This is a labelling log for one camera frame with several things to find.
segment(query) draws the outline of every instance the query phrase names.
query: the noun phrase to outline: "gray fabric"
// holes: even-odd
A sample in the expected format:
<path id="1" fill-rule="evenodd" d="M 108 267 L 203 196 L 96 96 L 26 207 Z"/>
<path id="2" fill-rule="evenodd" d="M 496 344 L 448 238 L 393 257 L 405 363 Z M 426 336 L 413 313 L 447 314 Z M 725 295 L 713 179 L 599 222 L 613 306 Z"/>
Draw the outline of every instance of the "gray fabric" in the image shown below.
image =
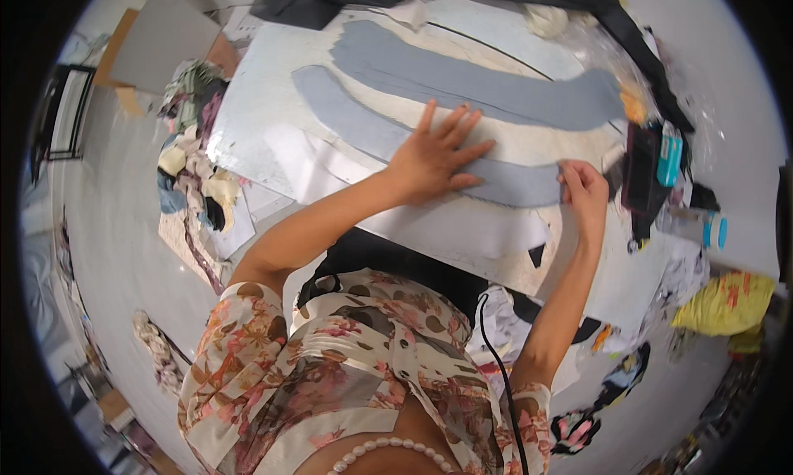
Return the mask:
<path id="1" fill-rule="evenodd" d="M 352 98 L 326 67 L 298 69 L 292 73 L 292 81 L 322 124 L 352 147 L 376 159 L 391 160 L 412 133 L 411 128 L 373 112 Z M 561 188 L 556 180 L 559 168 L 555 163 L 529 167 L 477 159 L 462 170 L 484 179 L 484 184 L 462 191 L 471 197 L 531 209 L 560 201 Z"/>
<path id="2" fill-rule="evenodd" d="M 373 21 L 344 24 L 331 50 L 345 74 L 384 93 L 453 109 L 471 102 L 486 116 L 516 124 L 589 131 L 625 118 L 620 84 L 592 69 L 570 81 L 545 81 L 493 71 L 407 44 Z"/>

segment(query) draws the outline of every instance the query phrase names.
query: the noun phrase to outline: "fingers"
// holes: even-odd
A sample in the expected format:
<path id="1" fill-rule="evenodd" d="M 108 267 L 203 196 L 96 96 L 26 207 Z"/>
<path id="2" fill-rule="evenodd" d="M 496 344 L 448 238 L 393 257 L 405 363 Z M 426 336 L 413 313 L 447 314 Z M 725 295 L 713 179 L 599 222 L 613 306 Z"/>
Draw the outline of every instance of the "fingers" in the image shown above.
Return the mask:
<path id="1" fill-rule="evenodd" d="M 455 127 L 457 127 L 457 123 L 460 122 L 462 116 L 468 112 L 468 103 L 461 104 L 454 112 L 450 113 L 443 119 L 438 128 L 433 131 L 431 134 L 434 138 L 442 139 L 445 138 L 447 134 L 449 134 Z"/>
<path id="2" fill-rule="evenodd" d="M 443 140 L 444 146 L 448 148 L 456 148 L 460 146 L 460 143 L 462 143 L 465 137 L 468 136 L 468 133 L 471 132 L 473 126 L 477 125 L 481 118 L 481 110 L 477 110 L 476 112 L 472 113 L 467 119 L 455 126 L 454 129 L 452 129 L 449 134 L 446 135 L 446 138 Z"/>
<path id="3" fill-rule="evenodd" d="M 581 183 L 587 190 L 590 190 L 593 185 L 605 185 L 608 187 L 606 179 L 600 175 L 600 172 L 598 172 L 591 163 L 584 162 L 583 160 L 565 160 L 563 165 L 564 164 L 567 164 L 574 171 L 578 172 Z"/>
<path id="4" fill-rule="evenodd" d="M 570 190 L 571 200 L 586 194 L 587 190 L 584 188 L 584 184 L 581 183 L 579 172 L 573 166 L 563 162 L 561 163 L 561 172 L 565 176 L 565 184 L 567 184 L 567 190 Z"/>
<path id="5" fill-rule="evenodd" d="M 419 119 L 419 125 L 416 126 L 415 132 L 416 133 L 429 133 L 430 126 L 432 125 L 432 116 L 435 113 L 435 106 L 437 102 L 434 98 L 427 103 L 427 106 L 424 107 L 424 111 L 421 113 L 421 119 Z"/>
<path id="6" fill-rule="evenodd" d="M 460 167 L 464 166 L 466 163 L 478 159 L 483 154 L 492 150 L 494 146 L 496 146 L 496 142 L 494 140 L 487 140 L 479 144 L 475 144 L 471 147 L 466 147 L 461 150 L 457 150 L 453 156 L 454 168 L 459 169 Z"/>
<path id="7" fill-rule="evenodd" d="M 450 179 L 452 190 L 470 188 L 471 186 L 480 185 L 482 181 L 482 178 L 478 178 L 472 173 L 466 172 L 456 173 L 455 175 L 451 176 Z"/>

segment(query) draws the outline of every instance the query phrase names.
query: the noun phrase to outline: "woman's left hand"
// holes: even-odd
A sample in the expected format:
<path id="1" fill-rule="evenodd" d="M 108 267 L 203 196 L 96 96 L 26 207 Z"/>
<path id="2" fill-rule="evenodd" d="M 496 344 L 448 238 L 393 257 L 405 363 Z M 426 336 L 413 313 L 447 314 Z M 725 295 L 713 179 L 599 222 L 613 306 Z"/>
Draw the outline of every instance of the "woman's left hand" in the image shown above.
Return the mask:
<path id="1" fill-rule="evenodd" d="M 421 204 L 447 192 L 481 184 L 481 178 L 457 171 L 489 152 L 496 142 L 487 140 L 457 149 L 482 117 L 480 110 L 466 115 L 468 109 L 468 104 L 460 105 L 433 131 L 430 125 L 435 100 L 427 104 L 419 126 L 381 172 L 389 178 L 401 204 Z"/>

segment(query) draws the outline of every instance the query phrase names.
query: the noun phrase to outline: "patterned cloth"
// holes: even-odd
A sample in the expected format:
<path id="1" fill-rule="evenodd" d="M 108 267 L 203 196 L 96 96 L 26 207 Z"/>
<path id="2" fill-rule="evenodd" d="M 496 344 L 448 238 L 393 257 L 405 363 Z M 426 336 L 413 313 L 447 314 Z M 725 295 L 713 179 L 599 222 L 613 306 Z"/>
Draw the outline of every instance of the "patterned cloth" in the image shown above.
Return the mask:
<path id="1" fill-rule="evenodd" d="M 295 308 L 288 339 L 271 289 L 257 284 L 260 294 L 245 297 L 236 284 L 223 293 L 178 401 L 179 430 L 204 467 L 294 473 L 337 439 L 391 432 L 412 393 L 463 470 L 520 473 L 506 400 L 465 352 L 465 316 L 437 292 L 387 273 L 339 274 L 340 287 L 332 277 L 316 284 L 338 291 Z M 543 473 L 550 392 L 528 384 L 512 394 L 530 473 Z"/>

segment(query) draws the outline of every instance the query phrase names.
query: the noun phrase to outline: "pile of clothes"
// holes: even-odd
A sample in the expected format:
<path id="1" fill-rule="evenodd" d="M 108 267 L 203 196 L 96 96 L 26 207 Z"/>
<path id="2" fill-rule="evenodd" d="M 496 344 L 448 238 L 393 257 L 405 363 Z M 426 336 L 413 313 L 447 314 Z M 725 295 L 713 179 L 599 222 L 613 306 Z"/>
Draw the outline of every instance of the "pile of clothes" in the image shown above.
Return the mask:
<path id="1" fill-rule="evenodd" d="M 157 161 L 157 191 L 163 215 L 159 234 L 213 290 L 221 294 L 221 263 L 205 232 L 228 232 L 240 180 L 216 167 L 206 147 L 228 83 L 210 62 L 182 63 L 166 87 L 158 116 L 171 131 Z"/>

